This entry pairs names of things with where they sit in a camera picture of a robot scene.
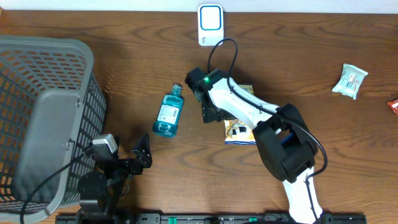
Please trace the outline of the red orange snack stick packet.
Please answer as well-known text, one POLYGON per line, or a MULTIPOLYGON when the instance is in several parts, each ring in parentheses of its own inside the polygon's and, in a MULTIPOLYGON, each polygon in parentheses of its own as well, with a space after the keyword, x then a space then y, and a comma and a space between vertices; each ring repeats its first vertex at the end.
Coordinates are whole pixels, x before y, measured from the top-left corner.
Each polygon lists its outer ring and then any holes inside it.
POLYGON ((395 115, 398 115, 398 99, 387 102, 387 105, 395 115))

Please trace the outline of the teal mouthwash bottle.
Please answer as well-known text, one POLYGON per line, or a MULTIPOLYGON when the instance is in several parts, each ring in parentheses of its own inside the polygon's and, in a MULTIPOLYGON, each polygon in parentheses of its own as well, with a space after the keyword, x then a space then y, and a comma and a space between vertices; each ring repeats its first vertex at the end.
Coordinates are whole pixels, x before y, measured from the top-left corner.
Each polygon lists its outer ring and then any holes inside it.
POLYGON ((176 135, 184 102, 181 92, 182 86, 173 84, 170 93, 164 96, 157 119, 152 127, 154 133, 168 138, 176 135))

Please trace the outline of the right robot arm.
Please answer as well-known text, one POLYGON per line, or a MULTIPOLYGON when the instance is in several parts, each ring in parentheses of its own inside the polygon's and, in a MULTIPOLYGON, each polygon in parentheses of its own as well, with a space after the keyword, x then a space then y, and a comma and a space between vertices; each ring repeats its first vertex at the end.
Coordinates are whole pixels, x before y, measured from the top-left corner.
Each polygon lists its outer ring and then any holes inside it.
POLYGON ((218 69, 205 73, 194 68, 185 83, 201 103, 204 123, 238 119, 251 129, 263 164, 284 186, 293 221, 319 223, 323 210, 313 178, 321 146, 298 109, 262 101, 218 69))

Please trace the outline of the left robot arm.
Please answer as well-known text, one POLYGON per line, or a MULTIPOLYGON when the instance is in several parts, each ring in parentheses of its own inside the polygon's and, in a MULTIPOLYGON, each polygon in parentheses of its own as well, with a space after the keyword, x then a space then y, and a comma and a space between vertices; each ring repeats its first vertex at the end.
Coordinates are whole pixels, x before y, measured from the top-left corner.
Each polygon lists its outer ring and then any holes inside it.
POLYGON ((80 207, 77 223, 134 223, 134 216, 117 208, 126 194, 127 180, 152 166, 149 135, 145 133, 133 147, 134 158, 120 159, 119 143, 112 134, 95 137, 83 150, 85 159, 93 159, 97 169, 80 177, 77 190, 80 207))

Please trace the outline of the yellow chips bag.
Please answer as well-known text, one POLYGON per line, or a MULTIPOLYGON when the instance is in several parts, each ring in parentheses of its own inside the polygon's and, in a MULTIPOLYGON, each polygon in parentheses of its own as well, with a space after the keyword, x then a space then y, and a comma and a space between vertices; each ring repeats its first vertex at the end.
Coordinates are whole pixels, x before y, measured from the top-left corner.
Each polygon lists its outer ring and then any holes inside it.
POLYGON ((225 144, 255 145, 252 130, 238 119, 224 120, 225 144))

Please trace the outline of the pale green wet wipes pack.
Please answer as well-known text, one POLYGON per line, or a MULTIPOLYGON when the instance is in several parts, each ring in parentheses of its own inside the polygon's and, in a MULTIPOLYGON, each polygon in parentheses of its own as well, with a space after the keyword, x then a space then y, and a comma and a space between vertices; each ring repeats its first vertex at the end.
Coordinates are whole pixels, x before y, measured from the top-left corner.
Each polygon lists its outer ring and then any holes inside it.
POLYGON ((368 72, 347 63, 343 64, 341 78, 333 87, 332 92, 341 93, 342 95, 356 99, 359 88, 368 75, 368 72))

